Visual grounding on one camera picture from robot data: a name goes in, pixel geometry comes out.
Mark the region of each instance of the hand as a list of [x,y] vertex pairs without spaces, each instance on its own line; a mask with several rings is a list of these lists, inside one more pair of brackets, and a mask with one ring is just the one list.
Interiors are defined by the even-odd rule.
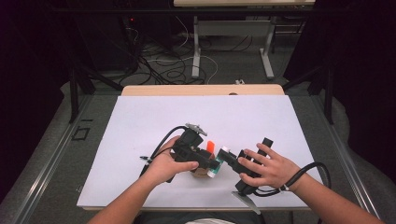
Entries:
[[158,150],[158,156],[149,165],[142,177],[148,178],[155,185],[159,185],[174,175],[194,170],[198,167],[198,161],[177,162],[172,158],[171,148],[180,136],[175,136]]
[[294,162],[280,156],[271,148],[260,143],[257,144],[257,148],[267,153],[270,159],[249,149],[245,149],[244,152],[249,157],[262,163],[262,165],[245,158],[238,159],[240,164],[261,175],[261,177],[252,178],[247,174],[240,174],[241,179],[250,186],[270,186],[274,189],[278,189],[300,170],[300,167],[298,167]]

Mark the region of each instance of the white tabletop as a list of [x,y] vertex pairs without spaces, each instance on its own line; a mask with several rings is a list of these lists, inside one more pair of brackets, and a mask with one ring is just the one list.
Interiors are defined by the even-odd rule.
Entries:
[[[78,206],[98,209],[108,205],[139,177],[144,162],[173,128],[199,124],[215,142],[216,153],[226,146],[233,154],[243,148],[257,149],[264,137],[274,141],[273,150],[303,167],[314,161],[286,95],[120,96],[92,169],[78,199]],[[309,172],[320,181],[318,170]],[[248,209],[231,192],[239,176],[223,164],[215,178],[196,178],[190,172],[175,176],[151,192],[143,209],[222,210]],[[268,198],[252,195],[266,208],[306,208],[291,192]]]

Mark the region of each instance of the white desk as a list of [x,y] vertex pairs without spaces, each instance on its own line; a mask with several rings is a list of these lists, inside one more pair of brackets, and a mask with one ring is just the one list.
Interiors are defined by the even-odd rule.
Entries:
[[[145,163],[139,157],[149,156],[171,129],[186,122],[200,124],[208,132],[200,147],[211,140],[216,153],[221,146],[233,154],[257,149],[255,144],[268,137],[274,140],[274,150],[298,165],[313,161],[290,99],[278,85],[128,87],[115,105],[78,206],[108,205],[140,175]],[[318,170],[309,174],[320,181]],[[231,194],[238,181],[227,164],[213,179],[178,174],[172,183],[152,191],[142,210],[248,210]],[[251,198],[261,210],[307,207],[290,192]]]
[[[175,0],[175,7],[276,7],[314,5],[315,0]],[[194,58],[192,76],[199,76],[201,49],[200,35],[253,35],[265,36],[264,48],[260,49],[262,64],[267,78],[274,78],[268,51],[274,35],[276,17],[270,21],[198,21],[194,17]]]

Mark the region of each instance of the power cord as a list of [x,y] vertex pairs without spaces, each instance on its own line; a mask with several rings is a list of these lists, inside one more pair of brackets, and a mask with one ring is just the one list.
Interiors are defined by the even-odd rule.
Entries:
[[328,187],[329,189],[332,187],[332,181],[330,179],[330,173],[329,170],[327,169],[326,165],[323,164],[322,162],[312,162],[309,163],[308,165],[306,165],[305,167],[303,167],[300,171],[298,171],[294,176],[291,177],[291,179],[286,182],[286,184],[284,184],[282,187],[280,187],[279,189],[272,189],[272,190],[262,190],[262,189],[258,189],[258,191],[261,192],[265,192],[265,193],[258,193],[257,190],[254,192],[254,195],[259,196],[259,197],[269,197],[275,194],[278,194],[282,191],[288,191],[289,187],[291,185],[293,185],[303,174],[305,174],[308,170],[314,168],[314,167],[319,167],[323,170],[324,174],[325,174],[325,179],[326,179],[326,183],[325,186]]

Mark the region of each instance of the black controller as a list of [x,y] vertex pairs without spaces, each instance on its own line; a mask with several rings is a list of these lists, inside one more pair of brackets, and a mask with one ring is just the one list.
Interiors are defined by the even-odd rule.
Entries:
[[[264,138],[264,140],[262,141],[262,143],[268,147],[271,147],[273,144],[273,141],[268,139],[268,138]],[[258,154],[266,156],[267,154],[261,150],[257,151]],[[244,157],[247,160],[251,160],[251,158],[249,156],[247,156],[243,150],[241,150],[241,152],[239,153],[238,157],[236,157],[233,153],[231,152],[226,152],[223,149],[220,150],[218,157],[227,162],[227,164],[229,166],[231,166],[233,168],[233,170],[235,172],[237,172],[238,174],[241,173],[245,173],[251,177],[258,177],[260,176],[259,174],[249,170],[248,168],[246,168],[245,166],[239,164],[239,162],[237,161],[237,159],[239,157]],[[261,164],[259,161],[253,160],[253,162],[257,163],[257,164]],[[236,185],[235,185],[236,189],[238,190],[238,192],[242,195],[249,195],[251,193],[253,193],[254,191],[256,191],[257,187],[252,187],[248,184],[246,184],[244,181],[240,180]]]

